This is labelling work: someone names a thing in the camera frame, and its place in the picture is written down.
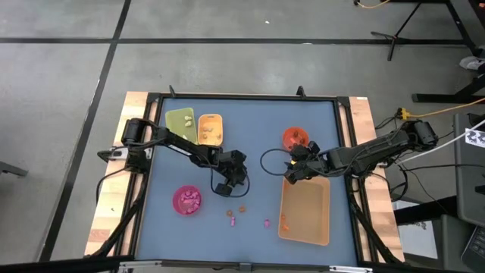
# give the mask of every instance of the blue table surface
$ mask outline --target blue table surface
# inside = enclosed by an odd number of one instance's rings
[[[342,177],[330,179],[330,243],[318,246],[278,237],[282,177],[266,174],[259,165],[261,154],[282,147],[288,127],[304,128],[322,150],[339,146],[332,102],[261,101],[232,99],[164,99],[166,111],[192,107],[196,120],[203,114],[219,114],[224,123],[224,151],[238,149],[245,161],[251,189],[243,198],[212,193],[210,171],[198,168],[173,150],[157,147],[137,246],[137,259],[176,259],[209,262],[251,262],[302,265],[356,265],[349,205]],[[288,155],[274,152],[265,167],[284,172]],[[224,178],[214,173],[214,186]],[[202,206],[191,216],[178,215],[172,206],[175,191],[195,185]],[[233,194],[241,194],[238,186]],[[239,213],[238,208],[247,209]],[[230,226],[231,209],[236,225]],[[271,222],[264,228],[264,220]]]

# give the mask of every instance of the white cable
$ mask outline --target white cable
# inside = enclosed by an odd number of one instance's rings
[[[477,129],[479,126],[481,126],[482,124],[485,124],[485,120],[482,120],[482,121],[481,121],[479,124],[475,125],[475,126],[474,126],[474,127],[472,127],[470,130],[475,130],[475,129]],[[436,151],[436,150],[438,150],[438,149],[441,149],[441,148],[443,148],[444,146],[447,146],[447,145],[449,145],[449,144],[451,144],[451,143],[454,143],[456,140],[461,139],[461,138],[462,138],[464,135],[466,135],[466,134],[467,134],[467,131],[465,131],[465,132],[464,132],[464,133],[462,133],[461,135],[457,136],[456,138],[454,138],[454,139],[450,140],[449,142],[447,142],[447,143],[445,143],[445,144],[443,144],[443,145],[441,145],[441,146],[438,146],[438,147],[436,147],[436,148],[434,148],[434,149],[432,149],[432,150],[430,150],[430,151],[427,151],[427,152],[422,152],[422,153],[420,153],[419,155],[415,155],[415,156],[412,156],[412,157],[410,157],[410,158],[407,158],[407,159],[405,159],[405,160],[403,160],[403,161],[401,161],[401,162],[397,163],[397,165],[400,165],[400,164],[402,164],[402,163],[404,163],[404,162],[408,162],[408,161],[410,161],[410,160],[412,160],[412,159],[418,158],[418,157],[423,156],[423,155],[427,155],[427,154],[432,153],[432,152],[434,152],[434,151]]]

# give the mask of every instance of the pink bowl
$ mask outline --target pink bowl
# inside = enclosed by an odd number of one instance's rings
[[[200,209],[202,196],[195,186],[182,186],[175,192],[172,204],[179,214],[191,215]]]

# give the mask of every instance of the concrete floor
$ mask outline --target concrete floor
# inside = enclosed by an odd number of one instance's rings
[[[111,37],[123,0],[3,0],[0,37]],[[453,1],[477,44],[485,31],[466,1]],[[270,37],[372,39],[394,33],[414,4],[374,10],[352,1],[156,0],[133,1],[124,38]],[[423,5],[403,37],[458,39],[444,5]],[[95,91],[108,45],[0,44],[0,160],[30,170],[25,178],[0,175],[0,263],[28,262],[53,210],[64,173]],[[412,93],[453,93],[474,76],[458,66],[463,47],[369,45],[119,45],[81,162],[53,259],[81,257],[95,210],[95,184],[105,163],[95,155],[113,141],[126,91],[367,96],[374,123],[398,107],[425,113],[449,105],[415,104]],[[465,111],[483,111],[483,106]],[[439,135],[452,114],[427,119]],[[387,133],[393,125],[380,130]],[[453,162],[452,147],[408,164]],[[391,168],[392,185],[402,181]],[[455,193],[454,171],[420,171],[428,191]],[[413,177],[408,196],[428,201]]]

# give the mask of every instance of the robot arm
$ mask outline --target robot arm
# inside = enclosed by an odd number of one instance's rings
[[[145,129],[152,129],[152,139],[142,143]],[[244,184],[247,170],[244,165],[246,155],[238,150],[223,152],[221,147],[196,145],[188,140],[170,132],[166,127],[159,127],[152,121],[132,118],[127,120],[121,142],[128,147],[128,171],[144,173],[149,169],[145,149],[151,146],[165,146],[182,155],[189,157],[190,161],[201,168],[212,168],[222,174],[226,181],[218,184],[215,192],[221,196],[230,196],[233,187]]]
[[[288,166],[285,178],[294,184],[301,179],[317,175],[335,177],[352,174],[357,177],[366,175],[376,168],[379,162],[393,160],[394,156],[411,150],[427,151],[438,143],[438,136],[430,124],[423,121],[406,121],[399,129],[354,147],[343,147],[320,152],[315,142],[308,148],[296,146],[290,152],[294,163]]]

